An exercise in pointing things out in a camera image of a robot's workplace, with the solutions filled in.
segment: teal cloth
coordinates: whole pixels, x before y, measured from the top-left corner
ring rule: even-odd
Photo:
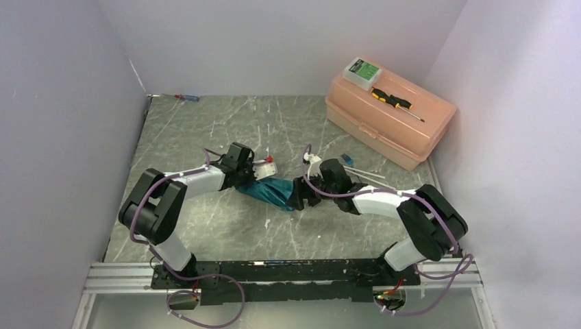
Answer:
[[[282,210],[294,210],[294,208],[285,204],[286,200],[293,192],[293,182],[290,180],[267,177],[239,187],[238,192],[259,199],[260,201],[273,204]]]

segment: toolbox lid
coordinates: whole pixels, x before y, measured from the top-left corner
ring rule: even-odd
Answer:
[[[373,87],[409,101],[411,112],[425,122],[376,99],[342,74],[333,79],[325,101],[371,137],[423,161],[440,141],[456,107],[385,68],[381,69],[381,77]]]

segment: orange plastic box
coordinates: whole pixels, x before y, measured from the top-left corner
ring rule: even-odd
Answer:
[[[377,100],[370,90],[363,90],[343,78],[343,73],[333,79],[325,98],[327,118],[389,160],[413,170],[442,139],[456,107],[369,62],[383,70],[373,87],[408,100],[412,104],[411,112],[425,122]]]

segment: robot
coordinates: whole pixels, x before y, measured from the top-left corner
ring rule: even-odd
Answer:
[[[332,199],[343,212],[399,218],[407,230],[408,237],[394,245],[386,246],[386,250],[377,258],[351,260],[349,266],[353,273],[343,269],[345,261],[349,263],[349,260],[345,259],[336,262],[334,260],[198,262],[175,231],[184,200],[210,191],[240,188],[276,173],[275,163],[271,159],[256,161],[252,149],[240,143],[232,143],[228,152],[221,155],[218,160],[208,159],[206,165],[196,169],[181,173],[146,170],[121,207],[119,221],[130,229],[132,240],[135,238],[135,242],[148,244],[150,250],[163,260],[163,266],[156,267],[152,288],[191,287],[191,281],[185,280],[186,278],[203,276],[201,283],[206,281],[200,285],[203,296],[204,289],[207,289],[208,295],[214,294],[214,297],[220,294],[222,288],[222,293],[226,294],[225,291],[230,289],[228,285],[232,283],[222,282],[208,273],[228,273],[237,280],[247,283],[327,278],[342,282],[341,284],[353,284],[357,289],[369,286],[369,291],[371,286],[377,284],[395,285],[400,278],[406,278],[404,284],[419,284],[413,266],[425,259],[438,261],[450,249],[457,250],[457,241],[468,231],[465,220],[432,185],[425,184],[417,190],[385,193],[382,188],[352,182],[337,159],[322,160],[310,154],[309,149],[306,149],[301,165],[303,170],[308,165],[308,170],[304,171],[303,176],[293,180],[293,192],[286,200],[287,206],[301,211],[305,208],[305,200],[307,205],[316,206],[324,199]],[[248,272],[248,265],[256,265],[253,272]],[[307,266],[311,267],[311,271],[303,270],[301,273],[300,269]],[[366,271],[374,271],[379,275],[370,278],[354,274]],[[306,272],[313,272],[316,275],[309,276],[305,274]],[[351,292],[347,297],[351,297],[353,301],[370,301],[371,293],[358,295],[355,292],[357,289],[350,289]],[[328,298],[333,296],[337,297],[337,294],[331,293]],[[227,297],[222,300],[217,297],[214,298],[213,304],[230,300]]]

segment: screwdriver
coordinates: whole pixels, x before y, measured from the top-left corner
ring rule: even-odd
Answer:
[[[162,95],[173,96],[177,99],[183,99],[184,101],[199,101],[198,96],[192,96],[192,95],[182,95],[182,94],[178,94],[178,95],[162,94]]]
[[[424,119],[418,117],[417,115],[411,113],[408,109],[412,108],[412,104],[409,101],[406,101],[405,99],[401,99],[398,97],[395,97],[393,95],[387,95],[383,90],[377,89],[377,88],[373,88],[371,90],[371,94],[379,99],[380,101],[383,101],[384,103],[387,103],[391,106],[393,106],[394,108],[401,108],[402,110],[406,111],[406,113],[408,113],[409,115],[411,115],[412,117],[420,120],[421,122],[425,122]]]

